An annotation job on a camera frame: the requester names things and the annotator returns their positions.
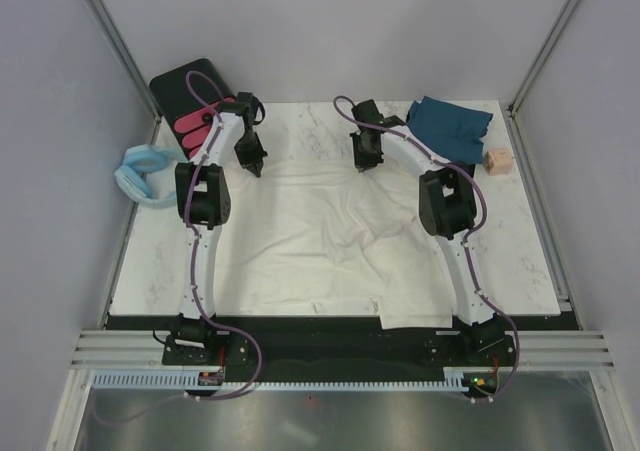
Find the black pink drawer box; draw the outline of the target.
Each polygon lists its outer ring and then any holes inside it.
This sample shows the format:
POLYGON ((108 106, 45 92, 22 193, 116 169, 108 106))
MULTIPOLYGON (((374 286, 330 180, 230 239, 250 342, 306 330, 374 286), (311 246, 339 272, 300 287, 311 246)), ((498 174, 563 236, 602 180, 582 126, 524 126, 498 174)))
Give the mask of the black pink drawer box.
POLYGON ((159 111, 166 119, 175 139, 187 158, 195 156, 212 127, 213 114, 189 92, 186 75, 189 71, 203 73, 220 89, 219 95, 204 78, 194 76, 193 90, 214 108, 221 98, 233 102, 235 94, 218 73, 213 63, 200 58, 154 77, 149 83, 159 111))

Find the white t shirt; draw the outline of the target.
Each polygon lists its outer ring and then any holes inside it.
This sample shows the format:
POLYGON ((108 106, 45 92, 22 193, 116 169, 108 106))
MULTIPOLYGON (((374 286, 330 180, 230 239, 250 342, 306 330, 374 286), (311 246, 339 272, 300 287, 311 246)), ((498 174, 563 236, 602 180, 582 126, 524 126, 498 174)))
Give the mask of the white t shirt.
POLYGON ((394 164, 284 161, 225 169, 213 293, 221 315, 376 316, 384 328, 450 327, 455 296, 418 217, 417 180, 394 164))

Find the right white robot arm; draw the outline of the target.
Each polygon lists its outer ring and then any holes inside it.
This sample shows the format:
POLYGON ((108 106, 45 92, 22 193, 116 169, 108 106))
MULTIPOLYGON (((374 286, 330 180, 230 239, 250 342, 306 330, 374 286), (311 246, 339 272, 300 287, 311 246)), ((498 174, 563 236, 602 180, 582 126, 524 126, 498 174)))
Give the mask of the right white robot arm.
POLYGON ((496 311, 482 290, 470 236, 486 223, 487 204, 479 186, 461 164, 423 144, 396 116, 385 117, 372 100, 351 104, 354 165, 360 172, 386 157, 403 164, 418 182, 418 216, 436 239, 453 284, 455 316, 462 323, 458 352, 467 363, 483 363, 504 339, 496 311))

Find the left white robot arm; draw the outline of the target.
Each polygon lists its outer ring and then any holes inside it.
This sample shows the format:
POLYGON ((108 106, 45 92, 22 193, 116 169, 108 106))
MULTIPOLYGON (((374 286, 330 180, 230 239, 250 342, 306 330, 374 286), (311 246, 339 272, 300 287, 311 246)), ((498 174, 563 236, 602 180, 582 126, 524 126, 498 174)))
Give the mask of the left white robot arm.
POLYGON ((205 331, 213 328, 228 332, 223 325, 215 325, 216 306, 213 293, 216 251, 222 226, 231 214, 231 197, 224 165, 235 156, 242 169, 256 177, 262 174, 264 149, 254 127, 261 123, 256 116, 265 114, 264 106, 251 93, 240 93, 233 101, 222 101, 209 109, 213 115, 204 143, 186 163, 174 171, 177 210, 187 229, 189 267, 188 290, 182 300, 179 316, 200 322, 197 331, 176 336, 186 339, 185 353, 198 364, 208 364, 219 353, 219 340, 205 331))

